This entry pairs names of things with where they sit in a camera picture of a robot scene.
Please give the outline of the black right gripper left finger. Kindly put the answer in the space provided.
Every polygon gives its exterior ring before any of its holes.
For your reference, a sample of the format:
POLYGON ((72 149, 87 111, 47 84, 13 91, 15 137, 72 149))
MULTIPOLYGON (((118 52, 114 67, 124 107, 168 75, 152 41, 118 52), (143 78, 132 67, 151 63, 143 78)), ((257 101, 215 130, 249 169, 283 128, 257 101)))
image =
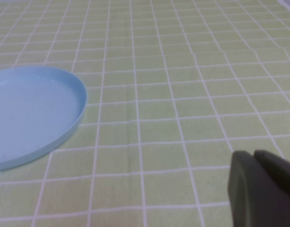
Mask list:
POLYGON ((253 154, 233 152, 228 196, 235 227, 290 227, 290 192, 272 180, 253 154))

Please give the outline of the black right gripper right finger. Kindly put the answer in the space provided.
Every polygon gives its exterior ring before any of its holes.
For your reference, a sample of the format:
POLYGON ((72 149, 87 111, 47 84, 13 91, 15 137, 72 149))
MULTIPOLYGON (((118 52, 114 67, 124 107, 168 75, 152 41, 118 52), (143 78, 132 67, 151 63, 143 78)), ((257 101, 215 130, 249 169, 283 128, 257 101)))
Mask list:
POLYGON ((254 158, 283 191, 290 192, 289 161, 266 150, 256 150, 254 158))

